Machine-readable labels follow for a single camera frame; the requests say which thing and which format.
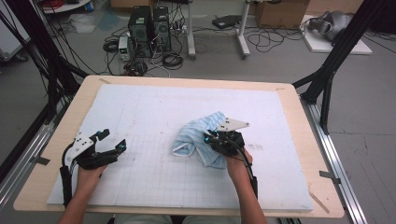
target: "brown box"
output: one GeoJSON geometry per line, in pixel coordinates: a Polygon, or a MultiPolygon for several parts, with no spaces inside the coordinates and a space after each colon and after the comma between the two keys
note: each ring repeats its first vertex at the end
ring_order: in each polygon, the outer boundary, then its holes
{"type": "Polygon", "coordinates": [[[326,11],[340,10],[344,13],[356,13],[363,0],[311,0],[306,15],[320,16],[326,11]]]}
{"type": "Polygon", "coordinates": [[[154,0],[111,0],[111,7],[131,8],[135,6],[154,7],[154,0]]]}
{"type": "Polygon", "coordinates": [[[310,0],[284,0],[279,4],[259,3],[256,22],[262,28],[299,29],[310,0]]]}

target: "cloth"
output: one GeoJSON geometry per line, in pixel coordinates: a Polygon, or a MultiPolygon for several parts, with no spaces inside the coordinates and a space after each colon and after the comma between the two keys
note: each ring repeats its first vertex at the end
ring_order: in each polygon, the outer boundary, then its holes
{"type": "Polygon", "coordinates": [[[190,121],[178,132],[172,145],[173,154],[189,157],[196,149],[199,155],[198,160],[205,167],[211,166],[224,169],[227,166],[226,160],[221,154],[214,151],[209,144],[204,142],[204,133],[209,134],[207,130],[215,130],[225,120],[226,117],[223,113],[216,112],[204,118],[190,121]]]}
{"type": "MultiPolygon", "coordinates": [[[[117,214],[116,224],[172,224],[172,219],[165,215],[130,215],[117,214]]],[[[239,224],[240,217],[198,217],[187,216],[183,224],[239,224]]]]}

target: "black pole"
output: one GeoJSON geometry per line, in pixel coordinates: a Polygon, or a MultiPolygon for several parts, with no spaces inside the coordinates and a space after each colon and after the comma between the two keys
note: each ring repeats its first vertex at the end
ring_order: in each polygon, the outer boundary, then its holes
{"type": "Polygon", "coordinates": [[[311,82],[306,92],[301,94],[301,99],[309,104],[315,104],[320,94],[324,91],[320,111],[320,126],[326,134],[329,134],[327,124],[332,80],[335,73],[387,1],[391,0],[364,0],[319,70],[293,83],[295,88],[299,88],[311,82]]]}

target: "computer tower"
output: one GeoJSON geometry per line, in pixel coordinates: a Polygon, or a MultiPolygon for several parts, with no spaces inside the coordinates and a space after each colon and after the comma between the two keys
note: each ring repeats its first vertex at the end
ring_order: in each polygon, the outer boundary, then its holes
{"type": "Polygon", "coordinates": [[[157,36],[157,48],[164,51],[171,50],[171,33],[169,27],[168,7],[155,7],[152,11],[155,35],[157,36]]]}
{"type": "Polygon", "coordinates": [[[149,6],[133,7],[128,22],[128,29],[131,35],[134,56],[137,58],[151,57],[151,49],[155,49],[155,43],[151,43],[151,41],[154,39],[155,34],[149,6]]]}

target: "wooden table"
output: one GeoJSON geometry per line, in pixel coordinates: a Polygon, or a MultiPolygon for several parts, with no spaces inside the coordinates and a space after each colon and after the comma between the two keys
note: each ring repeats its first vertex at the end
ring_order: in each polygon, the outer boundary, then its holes
{"type": "MultiPolygon", "coordinates": [[[[198,80],[155,77],[89,76],[82,83],[72,104],[67,109],[42,157],[50,160],[46,166],[38,164],[21,190],[14,208],[21,211],[63,211],[62,205],[49,205],[53,184],[59,174],[64,149],[73,141],[80,124],[89,111],[96,93],[103,84],[128,84],[163,87],[195,87],[234,90],[277,91],[289,124],[292,139],[304,171],[314,210],[304,213],[265,212],[268,217],[342,217],[343,206],[329,178],[319,176],[328,171],[317,141],[308,123],[296,90],[290,84],[259,83],[223,80],[198,80]]],[[[147,208],[122,206],[90,206],[87,211],[100,213],[140,213],[168,215],[237,216],[239,211],[225,209],[147,208]]]]}

